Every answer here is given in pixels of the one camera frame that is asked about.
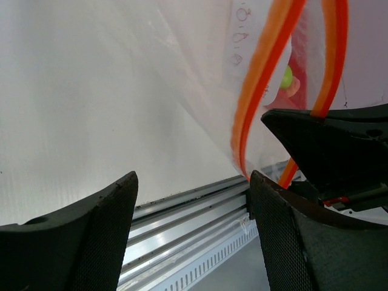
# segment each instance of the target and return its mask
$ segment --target transparent plastic film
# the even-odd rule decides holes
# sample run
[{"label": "transparent plastic film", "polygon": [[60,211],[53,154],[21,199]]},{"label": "transparent plastic film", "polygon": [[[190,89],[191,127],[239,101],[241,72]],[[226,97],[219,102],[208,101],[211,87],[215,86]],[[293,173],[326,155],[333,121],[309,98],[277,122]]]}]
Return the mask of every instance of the transparent plastic film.
[{"label": "transparent plastic film", "polygon": [[325,7],[336,16],[340,2],[134,0],[126,11],[144,62],[174,89],[160,98],[176,98],[249,178],[289,159],[260,121],[267,110],[331,104],[341,35]]},{"label": "transparent plastic film", "polygon": [[[175,89],[179,103],[242,172],[239,149],[247,109],[253,95],[259,96],[257,101],[263,97],[259,111],[276,102],[292,54],[290,33],[303,3],[293,0],[131,3],[130,21],[134,27],[131,33],[144,61]],[[272,134],[262,124],[259,126],[258,131],[265,132],[264,139],[272,140],[270,143],[278,144],[283,151]],[[268,156],[271,161],[278,159],[274,147],[257,146],[254,151],[257,155]],[[255,169],[265,166],[267,161],[259,161]]]},{"label": "transparent plastic film", "polygon": [[355,109],[388,102],[388,2],[349,2],[346,61],[331,109]]}]

